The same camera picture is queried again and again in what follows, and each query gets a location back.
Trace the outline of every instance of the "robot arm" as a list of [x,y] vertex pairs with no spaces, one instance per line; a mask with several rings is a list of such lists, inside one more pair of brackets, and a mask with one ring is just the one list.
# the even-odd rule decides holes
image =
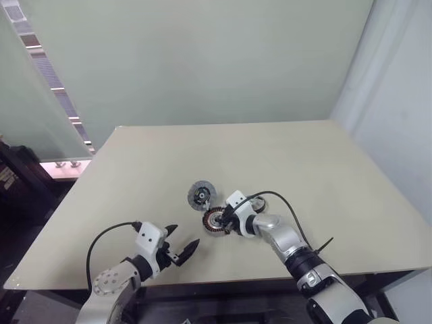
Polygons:
[[342,280],[279,215],[257,214],[240,191],[226,200],[221,225],[251,238],[259,236],[270,244],[308,299],[306,309],[318,324],[397,323],[373,320],[360,297]]
[[156,278],[164,268],[186,262],[199,240],[187,245],[179,255],[169,250],[165,241],[177,225],[159,229],[143,223],[136,237],[136,255],[100,273],[92,283],[90,298],[81,308],[77,324],[116,324],[122,322],[123,309],[148,278]]

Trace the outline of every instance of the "table surface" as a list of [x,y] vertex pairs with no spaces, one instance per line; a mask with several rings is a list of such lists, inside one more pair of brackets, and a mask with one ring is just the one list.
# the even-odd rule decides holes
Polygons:
[[[180,250],[200,238],[194,256],[146,285],[289,277],[270,246],[237,234],[214,238],[186,196],[212,182],[218,203],[234,190],[274,190],[299,216],[313,248],[341,274],[431,266],[431,228],[378,167],[332,121],[203,126],[118,127],[34,241],[6,289],[86,287],[92,239],[123,221],[179,225],[168,241]],[[276,197],[268,213],[295,227]],[[134,253],[135,232],[122,227],[95,246],[91,273]]]

